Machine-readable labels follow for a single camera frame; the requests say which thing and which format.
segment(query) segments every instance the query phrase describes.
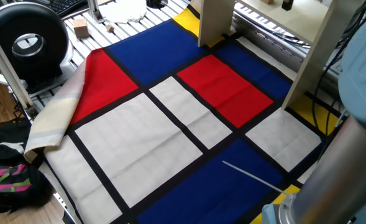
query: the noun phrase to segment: metal rod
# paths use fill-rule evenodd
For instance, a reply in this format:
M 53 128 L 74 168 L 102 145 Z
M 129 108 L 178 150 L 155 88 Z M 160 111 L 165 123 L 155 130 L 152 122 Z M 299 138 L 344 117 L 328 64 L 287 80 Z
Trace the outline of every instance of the metal rod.
M 366 204 L 366 126 L 345 122 L 291 205 L 290 223 L 347 223 Z
M 93 17 L 97 22 L 104 22 L 104 18 L 100 13 L 97 0 L 88 0 L 89 15 Z
M 7 59 L 6 54 L 4 53 L 2 47 L 0 46 L 0 70 L 4 75 L 7 83 L 10 85 L 11 89 L 17 96 L 18 101 L 21 103 L 24 109 L 28 109 L 33 107 L 33 102 L 29 98 L 29 95 L 25 88 L 22 86 L 22 83 L 17 76 L 16 71 L 14 71 L 9 59 Z
M 257 180 L 257 181 L 259 181 L 259 182 L 261 182 L 261 183 L 263 183 L 263 184 L 265 184 L 267 186 L 269 186 L 269 187 L 271 187 L 272 189 L 276 190 L 277 192 L 280 192 L 281 194 L 285 194 L 286 196 L 289 195 L 288 193 L 284 192 L 283 190 L 277 188 L 276 186 L 274 186 L 272 184 L 269 184 L 268 182 L 266 182 L 266 181 L 264 181 L 264 180 L 256 177 L 255 175 L 250 174 L 250 173 L 244 171 L 243 169 L 240 169 L 240 168 L 238 168 L 238 167 L 236 167 L 236 166 L 234 166 L 234 165 L 232 165 L 232 164 L 230 164 L 230 163 L 228 163 L 226 161 L 223 161 L 223 163 L 226 164 L 227 166 L 230 166 L 230 167 L 238 170 L 239 172 L 242 172 L 242 173 L 248 175 L 249 177 L 251 177 L 251 178 L 253 178 L 253 179 L 255 179 L 255 180 Z

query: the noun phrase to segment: black bag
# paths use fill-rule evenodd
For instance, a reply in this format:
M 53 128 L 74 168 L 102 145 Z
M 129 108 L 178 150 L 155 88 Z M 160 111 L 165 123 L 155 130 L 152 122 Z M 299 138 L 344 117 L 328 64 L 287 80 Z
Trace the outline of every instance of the black bag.
M 26 119 L 0 124 L 0 213 L 43 206 L 52 194 L 44 175 L 24 159 L 29 131 Z

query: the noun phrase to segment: yellow part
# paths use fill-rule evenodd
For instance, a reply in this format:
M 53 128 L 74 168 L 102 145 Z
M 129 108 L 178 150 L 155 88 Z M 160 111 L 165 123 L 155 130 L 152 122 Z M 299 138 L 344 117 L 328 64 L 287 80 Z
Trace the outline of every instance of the yellow part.
M 285 192 L 288 194 L 292 194 L 295 192 L 299 192 L 299 188 L 294 186 L 294 185 L 290 185 Z M 279 205 L 281 204 L 282 200 L 286 197 L 285 194 L 280 194 L 272 203 L 275 205 Z M 262 224 L 262 214 L 257 215 L 257 217 L 250 223 L 250 224 Z
M 192 32 L 195 36 L 199 37 L 199 19 L 188 9 L 184 9 L 179 15 L 173 18 L 184 29 Z M 215 46 L 218 42 L 224 40 L 224 37 L 220 36 L 214 42 L 208 44 L 209 47 Z
M 311 110 L 313 104 L 313 100 L 308 98 L 308 96 L 303 95 L 301 98 L 299 98 L 296 102 L 294 102 L 290 108 L 293 109 L 296 113 L 298 113 L 301 117 L 303 117 L 305 120 L 310 122 L 312 125 L 315 126 L 314 119 L 313 119 L 313 112 Z M 323 108 L 322 106 L 319 106 L 317 103 L 315 103 L 315 115 L 317 119 L 317 124 L 319 127 L 319 130 L 321 130 L 324 134 L 326 131 L 326 119 L 327 119 L 328 110 Z M 327 127 L 327 134 L 331 134 L 334 130 L 334 126 L 337 123 L 337 120 L 339 120 L 338 117 L 334 116 L 333 114 L 329 117 L 329 124 Z

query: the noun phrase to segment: red rectangle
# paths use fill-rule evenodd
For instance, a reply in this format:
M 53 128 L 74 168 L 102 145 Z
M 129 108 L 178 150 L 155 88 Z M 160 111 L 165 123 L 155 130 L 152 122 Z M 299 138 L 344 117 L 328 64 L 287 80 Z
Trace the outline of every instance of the red rectangle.
M 213 55 L 202 58 L 178 76 L 237 128 L 273 103 Z
M 137 88 L 103 49 L 92 51 L 86 59 L 85 84 L 70 124 Z

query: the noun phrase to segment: beige cloth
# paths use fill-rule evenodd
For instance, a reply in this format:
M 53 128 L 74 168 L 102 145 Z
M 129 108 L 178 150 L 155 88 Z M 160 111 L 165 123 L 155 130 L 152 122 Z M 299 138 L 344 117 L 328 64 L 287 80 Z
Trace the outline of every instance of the beige cloth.
M 85 67 L 86 60 L 36 117 L 24 153 L 28 162 L 37 156 L 34 149 L 60 145 L 82 93 Z

